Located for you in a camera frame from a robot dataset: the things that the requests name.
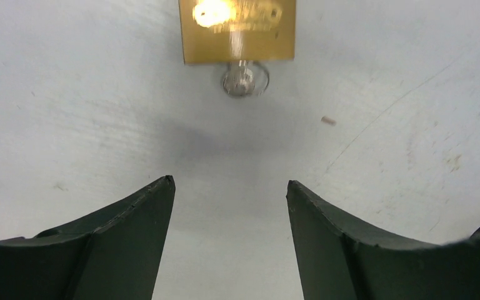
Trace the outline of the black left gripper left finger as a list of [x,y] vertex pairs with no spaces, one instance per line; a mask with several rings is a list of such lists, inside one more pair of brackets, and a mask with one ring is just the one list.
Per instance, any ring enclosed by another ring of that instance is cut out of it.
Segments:
[[32,238],[0,240],[0,299],[151,299],[175,192],[163,176]]

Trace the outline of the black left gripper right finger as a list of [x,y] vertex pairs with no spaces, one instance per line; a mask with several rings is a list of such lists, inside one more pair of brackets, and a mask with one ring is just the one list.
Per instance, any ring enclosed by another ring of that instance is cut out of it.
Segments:
[[298,181],[286,199],[305,299],[480,299],[480,233],[443,245],[400,236]]

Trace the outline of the large brass padlock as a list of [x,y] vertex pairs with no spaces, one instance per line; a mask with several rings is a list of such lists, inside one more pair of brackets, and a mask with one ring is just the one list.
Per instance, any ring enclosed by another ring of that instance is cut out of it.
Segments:
[[187,65],[295,57],[295,0],[185,0],[178,4]]

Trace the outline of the large padlock silver key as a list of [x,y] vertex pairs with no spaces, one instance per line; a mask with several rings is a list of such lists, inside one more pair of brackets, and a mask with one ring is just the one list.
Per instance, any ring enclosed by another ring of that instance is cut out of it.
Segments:
[[223,91],[232,98],[250,98],[264,94],[270,85],[270,72],[259,61],[233,61],[222,75]]

